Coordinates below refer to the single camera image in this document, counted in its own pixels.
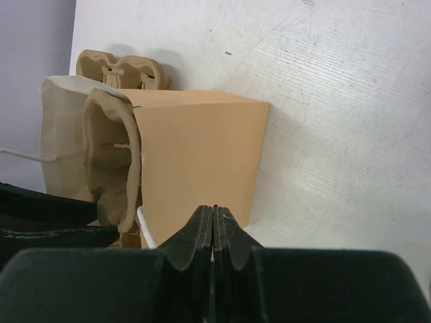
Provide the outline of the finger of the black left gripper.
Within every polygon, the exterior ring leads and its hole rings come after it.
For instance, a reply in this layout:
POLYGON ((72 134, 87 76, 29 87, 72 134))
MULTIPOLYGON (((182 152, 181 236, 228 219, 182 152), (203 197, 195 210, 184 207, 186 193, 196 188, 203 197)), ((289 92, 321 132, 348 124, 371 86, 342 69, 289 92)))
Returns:
POLYGON ((20 232, 1 229, 1 269, 28 248, 107 248, 120 238, 117 227, 85 226, 20 232))
POLYGON ((96 204, 1 184, 1 228, 37 232, 85 227, 97 220, 96 204))

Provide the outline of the brown paper bag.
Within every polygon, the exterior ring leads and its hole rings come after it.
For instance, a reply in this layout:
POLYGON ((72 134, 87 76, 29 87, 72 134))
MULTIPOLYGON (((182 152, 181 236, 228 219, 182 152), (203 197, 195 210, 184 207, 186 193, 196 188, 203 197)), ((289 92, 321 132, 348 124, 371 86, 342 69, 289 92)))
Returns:
POLYGON ((179 230, 199 205, 221 205, 246 226, 269 104, 204 90, 115 89, 82 76, 51 76, 40 86, 40 155, 47 193, 96 204, 84 167, 88 95, 125 96, 141 137, 141 193, 121 244, 149 248, 179 230))

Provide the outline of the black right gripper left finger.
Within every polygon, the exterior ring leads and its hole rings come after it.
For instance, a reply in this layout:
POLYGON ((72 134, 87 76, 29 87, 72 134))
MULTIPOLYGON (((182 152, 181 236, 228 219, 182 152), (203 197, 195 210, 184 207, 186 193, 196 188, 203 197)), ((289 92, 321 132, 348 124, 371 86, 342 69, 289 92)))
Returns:
POLYGON ((213 322, 213 209, 153 250, 32 248, 1 272, 2 322, 213 322))

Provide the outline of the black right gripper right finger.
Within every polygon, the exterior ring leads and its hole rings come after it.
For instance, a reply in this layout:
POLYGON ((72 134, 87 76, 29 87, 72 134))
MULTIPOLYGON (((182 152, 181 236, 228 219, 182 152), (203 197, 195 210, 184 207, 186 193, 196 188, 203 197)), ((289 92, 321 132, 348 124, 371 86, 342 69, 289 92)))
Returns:
POLYGON ((217 322, 429 322, 412 271, 378 250, 266 248, 213 209, 217 322))

